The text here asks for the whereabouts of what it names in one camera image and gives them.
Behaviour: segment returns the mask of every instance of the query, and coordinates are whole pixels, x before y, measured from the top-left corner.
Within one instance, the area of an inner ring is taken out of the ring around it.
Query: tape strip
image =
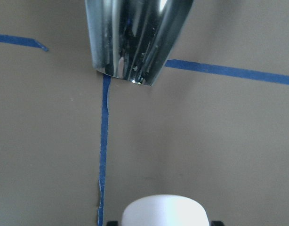
[[[107,158],[107,141],[108,141],[108,92],[111,83],[111,77],[104,74],[103,78],[103,100],[102,100],[102,124],[101,124],[101,152],[99,164],[99,189],[101,192],[101,199],[98,213],[98,226],[103,226],[104,219],[104,193],[105,193],[105,179],[106,179],[106,158]]]
[[[200,64],[197,62],[189,62],[184,60],[168,60],[165,66],[195,72],[220,74],[244,79],[253,79],[289,85],[289,76],[283,74],[273,74],[234,67]]]
[[[38,42],[35,39],[30,38],[23,38],[18,36],[10,36],[6,34],[0,34],[0,42],[3,43],[9,43],[9,44],[15,44],[15,45],[21,45],[21,46],[30,46],[35,48],[41,48],[45,52],[47,52],[49,49],[45,47],[43,44]]]

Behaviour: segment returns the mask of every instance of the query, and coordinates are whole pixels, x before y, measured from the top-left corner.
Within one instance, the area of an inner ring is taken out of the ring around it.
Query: white cylindrical object
[[[178,195],[153,195],[138,199],[123,212],[122,226],[209,226],[204,208]]]

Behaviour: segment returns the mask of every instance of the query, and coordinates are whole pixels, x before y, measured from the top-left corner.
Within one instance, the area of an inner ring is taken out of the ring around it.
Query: wall surface
[[[0,225],[96,225],[102,76],[84,2],[0,0]],[[289,0],[196,0],[170,58],[289,75]],[[105,221],[151,194],[289,225],[289,86],[164,68],[112,79]]]

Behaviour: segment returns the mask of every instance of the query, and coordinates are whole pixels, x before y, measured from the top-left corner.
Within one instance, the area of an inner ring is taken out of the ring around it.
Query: gray wall
[[[102,76],[83,1],[0,0],[0,225],[95,225]],[[289,75],[289,0],[197,0],[170,58]],[[151,194],[289,225],[289,86],[164,68],[112,79],[105,220]]]

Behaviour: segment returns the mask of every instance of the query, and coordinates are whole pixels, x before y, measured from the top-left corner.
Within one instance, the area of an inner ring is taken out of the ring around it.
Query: blue painter's tape
[[[165,66],[195,72],[220,74],[244,79],[253,79],[289,85],[289,76],[283,74],[273,74],[234,67],[200,64],[197,62],[189,62],[184,60],[168,60]]]
[[[102,100],[102,124],[101,124],[101,153],[99,164],[99,189],[101,191],[100,205],[98,212],[98,226],[103,226],[104,219],[104,193],[106,179],[106,159],[107,159],[107,142],[108,142],[108,92],[111,83],[111,77],[104,74],[103,78],[103,100]]]
[[[15,44],[15,45],[21,45],[21,46],[30,46],[30,47],[35,47],[35,48],[41,48],[45,52],[48,51],[48,48],[39,43],[35,39],[30,39],[30,38],[23,38],[23,37],[18,37],[18,36],[10,36],[6,34],[0,34],[0,42],[3,43],[9,43],[9,44]]]

